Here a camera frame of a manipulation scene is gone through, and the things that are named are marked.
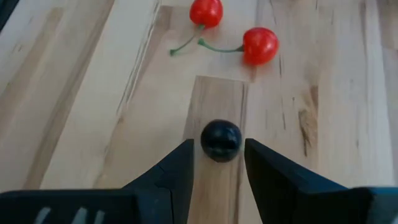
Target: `wood grain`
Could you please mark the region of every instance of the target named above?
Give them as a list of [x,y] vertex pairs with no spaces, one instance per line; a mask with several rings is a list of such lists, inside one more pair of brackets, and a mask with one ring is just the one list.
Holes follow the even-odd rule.
[[200,146],[203,128],[226,119],[244,131],[246,85],[240,81],[197,77],[185,126],[185,138],[195,140],[195,179],[188,223],[236,223],[243,154],[217,163]]
[[[241,45],[241,34],[254,24],[255,8],[252,0],[225,4],[224,14],[230,19],[203,36],[220,47]],[[252,69],[241,65],[240,54],[214,53],[193,43],[170,57],[169,50],[192,35],[193,25],[187,19],[188,7],[172,7],[168,13],[169,21],[155,26],[161,41],[116,126],[96,187],[123,186],[181,143],[196,76],[250,80]]]
[[113,0],[106,1],[105,5],[102,7],[103,11],[97,18],[90,37],[77,60],[78,63],[68,80],[67,87],[64,88],[63,93],[58,99],[57,105],[54,109],[54,116],[49,121],[48,131],[44,134],[44,138],[39,146],[39,151],[35,155],[34,163],[30,168],[29,176],[24,185],[25,189],[37,189],[40,187],[40,183],[50,163],[53,151],[58,143],[63,127],[65,126],[69,112],[72,108],[73,102],[75,101],[76,94],[80,88],[81,82],[83,81],[88,64],[98,43],[113,3]]
[[94,185],[158,9],[158,1],[122,0],[113,5],[40,188]]
[[0,95],[15,79],[33,46],[48,29],[50,15],[63,11],[66,0],[20,0],[0,33]]
[[47,16],[42,34],[2,94],[0,114],[0,190],[23,187],[40,142],[49,130],[59,99],[80,72],[91,33],[109,0],[68,1]]
[[[0,191],[121,187],[214,118],[347,187],[397,184],[395,0],[224,0],[201,35],[231,49],[274,30],[256,68],[195,43],[170,57],[191,3],[21,0],[0,34]],[[261,223],[242,159],[197,143],[189,222]]]

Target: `wooden plank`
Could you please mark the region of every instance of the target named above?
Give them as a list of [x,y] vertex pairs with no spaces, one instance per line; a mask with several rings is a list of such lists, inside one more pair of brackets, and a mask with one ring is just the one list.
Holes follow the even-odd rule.
[[398,49],[398,2],[394,0],[377,0],[380,15],[382,46],[387,49]]
[[114,3],[40,188],[93,186],[158,8],[158,1]]
[[386,73],[387,102],[391,132],[392,160],[395,178],[398,180],[398,49],[383,49]]
[[162,5],[172,7],[190,7],[192,2],[192,0],[163,0]]
[[249,87],[247,137],[348,187],[395,184],[376,2],[266,6],[281,50]]
[[68,1],[48,22],[0,99],[0,190],[24,186],[40,142],[80,74],[97,20],[112,0]]
[[195,54],[171,58],[168,49],[192,33],[190,22],[182,19],[187,12],[179,7],[160,10],[159,18],[164,21],[154,28],[160,39],[153,36],[159,41],[152,44],[158,47],[144,62],[147,66],[114,130],[96,187],[126,185],[182,142],[195,71],[200,65],[193,63]]
[[[242,34],[254,25],[256,1],[230,1],[224,5],[220,26],[203,36],[219,47],[242,44]],[[172,7],[166,29],[137,88],[122,114],[109,144],[96,187],[120,187],[139,177],[182,142],[197,75],[246,81],[251,68],[241,66],[241,54],[210,52],[195,43],[175,57],[168,51],[193,33],[188,7]]]
[[246,86],[240,81],[197,77],[185,138],[195,140],[195,179],[188,223],[236,223],[243,154],[227,163],[205,155],[200,134],[213,119],[226,119],[244,129]]
[[398,2],[377,0],[380,15],[381,44],[386,73],[387,105],[391,132],[392,158],[398,179]]
[[4,92],[33,46],[43,37],[49,25],[49,15],[61,11],[66,0],[20,0],[0,33],[0,95]]
[[70,77],[68,81],[70,83],[67,86],[70,87],[66,88],[64,93],[61,94],[55,107],[54,116],[51,121],[49,121],[48,131],[44,134],[44,138],[39,146],[39,151],[35,155],[34,163],[30,168],[29,177],[24,186],[25,189],[37,189],[40,187],[40,183],[50,163],[53,151],[58,143],[63,127],[65,126],[77,91],[83,81],[91,56],[98,43],[113,3],[113,0],[106,1],[105,5],[101,7],[103,11],[100,13],[99,17],[96,18],[95,26],[78,58],[78,62],[80,63],[76,66],[75,75]]

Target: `red cherry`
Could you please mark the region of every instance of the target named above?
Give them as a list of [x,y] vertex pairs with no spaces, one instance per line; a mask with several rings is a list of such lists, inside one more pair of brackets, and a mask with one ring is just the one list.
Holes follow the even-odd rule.
[[194,24],[212,28],[217,26],[223,17],[223,5],[220,0],[195,0],[189,16]]
[[255,27],[246,31],[243,35],[243,45],[233,50],[221,50],[209,46],[201,38],[198,41],[202,45],[215,52],[230,53],[244,52],[243,61],[249,65],[262,65],[272,60],[279,50],[279,41],[273,31]]

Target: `black ball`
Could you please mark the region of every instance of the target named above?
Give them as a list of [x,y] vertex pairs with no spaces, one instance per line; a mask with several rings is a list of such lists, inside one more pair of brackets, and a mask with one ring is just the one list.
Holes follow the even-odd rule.
[[200,144],[206,155],[214,161],[228,162],[238,155],[242,134],[235,124],[216,119],[203,129]]

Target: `cherry stem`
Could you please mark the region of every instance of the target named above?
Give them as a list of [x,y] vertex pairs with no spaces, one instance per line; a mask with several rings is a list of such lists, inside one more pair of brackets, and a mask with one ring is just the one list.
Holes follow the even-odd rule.
[[189,38],[188,41],[186,41],[185,44],[181,45],[181,47],[179,47],[179,48],[177,48],[177,49],[172,49],[172,50],[170,50],[170,56],[175,55],[175,53],[177,53],[179,50],[181,50],[181,49],[183,49],[185,46],[187,46],[187,45],[197,36],[197,34],[199,34],[199,33],[202,32],[203,29],[205,29],[205,25],[199,25],[199,26],[196,28],[195,33],[192,35],[191,38]]
[[243,45],[236,48],[236,49],[232,49],[232,50],[223,50],[223,49],[216,49],[208,44],[206,44],[205,40],[203,40],[203,38],[200,38],[198,40],[198,44],[201,46],[206,47],[209,50],[215,51],[215,52],[221,52],[221,53],[231,53],[231,52],[243,52]]

